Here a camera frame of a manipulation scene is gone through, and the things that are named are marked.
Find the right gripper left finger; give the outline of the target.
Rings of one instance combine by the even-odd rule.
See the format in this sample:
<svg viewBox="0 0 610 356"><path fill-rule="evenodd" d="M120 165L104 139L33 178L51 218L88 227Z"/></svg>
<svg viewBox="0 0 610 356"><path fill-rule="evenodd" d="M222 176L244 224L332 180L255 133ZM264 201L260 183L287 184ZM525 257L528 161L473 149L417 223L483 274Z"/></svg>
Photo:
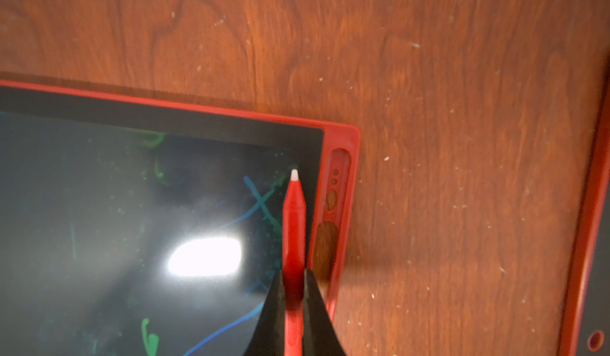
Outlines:
<svg viewBox="0 0 610 356"><path fill-rule="evenodd" d="M273 278L244 356L284 356L285 312L283 275L278 271Z"/></svg>

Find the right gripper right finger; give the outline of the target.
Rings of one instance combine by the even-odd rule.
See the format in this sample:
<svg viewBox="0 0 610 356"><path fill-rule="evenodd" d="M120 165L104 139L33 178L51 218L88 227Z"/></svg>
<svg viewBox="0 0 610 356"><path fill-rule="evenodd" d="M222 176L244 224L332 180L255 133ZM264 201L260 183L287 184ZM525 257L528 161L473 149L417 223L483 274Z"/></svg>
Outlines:
<svg viewBox="0 0 610 356"><path fill-rule="evenodd" d="M312 270L304 271L303 355L346 356Z"/></svg>

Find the writing tablet red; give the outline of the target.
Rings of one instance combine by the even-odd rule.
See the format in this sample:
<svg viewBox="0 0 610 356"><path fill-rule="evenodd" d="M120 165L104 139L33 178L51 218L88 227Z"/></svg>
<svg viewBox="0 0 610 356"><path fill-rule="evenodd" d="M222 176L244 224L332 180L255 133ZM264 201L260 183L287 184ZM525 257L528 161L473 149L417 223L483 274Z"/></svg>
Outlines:
<svg viewBox="0 0 610 356"><path fill-rule="evenodd" d="M1 83L1 353L243 355L291 171L332 322L352 125Z"/></svg>

